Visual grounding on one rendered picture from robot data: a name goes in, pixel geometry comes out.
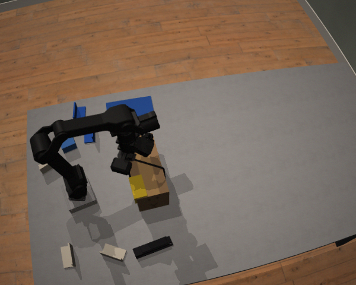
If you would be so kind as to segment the blue flat rectangular slab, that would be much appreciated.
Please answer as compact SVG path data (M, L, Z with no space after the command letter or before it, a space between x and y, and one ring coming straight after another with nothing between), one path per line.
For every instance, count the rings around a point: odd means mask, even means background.
M116 101L116 102L109 102L109 103L106 103L106 109L108 109L112 106L119 105L119 104L120 105L125 104L129 108L134 109L138 116L154 110L153 106L152 106L151 96L139 97L139 98L127 99L127 100L120 100L120 101Z

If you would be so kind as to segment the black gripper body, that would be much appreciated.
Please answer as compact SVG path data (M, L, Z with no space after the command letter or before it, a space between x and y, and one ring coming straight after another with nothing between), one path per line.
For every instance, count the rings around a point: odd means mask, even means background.
M140 134L140 132L136 132L136 136ZM134 143L136 141L136 136L135 139L127 144L121 143L118 139L116 139L116 143L119 144L117 149L121 150L119 158L115 157L112 161L111 164L111 170L112 172L120 173L123 175L129 175L131 168L132 168L132 163L128 160L132 160L133 154L130 153L131 147L133 148ZM128 160L126 160L128 159Z

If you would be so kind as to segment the tan cardboard box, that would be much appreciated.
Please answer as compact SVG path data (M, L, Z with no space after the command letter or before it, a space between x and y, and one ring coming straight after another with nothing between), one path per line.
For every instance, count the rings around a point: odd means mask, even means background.
M163 169L161 168L162 165L155 141L152 152L148 157L143 157L137 153L135 154L136 161L131 161L132 168L130 174L131 177L142 175L142 179L144 181L145 189L148 195L147 197L136 199L139 212L169 205L169 189ZM143 161L143 163L137 160ZM146 163L144 164L144 162ZM149 163L151 163L151 165L149 165Z

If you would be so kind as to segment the blue box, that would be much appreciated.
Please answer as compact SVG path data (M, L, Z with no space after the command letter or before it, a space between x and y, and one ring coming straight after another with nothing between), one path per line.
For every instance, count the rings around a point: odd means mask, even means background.
M76 146L76 143L74 141L74 138L73 137L72 138L68 138L65 142L63 142L63 144L61 145L61 148L62 148L64 154L69 152L69 151L72 151L72 150L76 149L77 146Z

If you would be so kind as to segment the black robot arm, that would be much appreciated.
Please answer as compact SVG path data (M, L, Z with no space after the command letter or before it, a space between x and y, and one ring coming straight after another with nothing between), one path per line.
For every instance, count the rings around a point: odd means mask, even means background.
M135 120L134 120L135 119ZM87 195L87 178L83 167L79 164L70 165L59 153L63 142L68 138L109 131L112 137L117 136L121 143L136 141L130 153L148 157L153 149L154 140L151 131L160 128L155 111L137 116L134 109L125 104L108 108L104 113L75 118L70 120L57 120L50 126L41 127L31 138L30 144L34 161L44 165L48 164L63 176L69 200L85 201ZM54 132L52 142L48 136ZM144 135L143 135L144 134Z

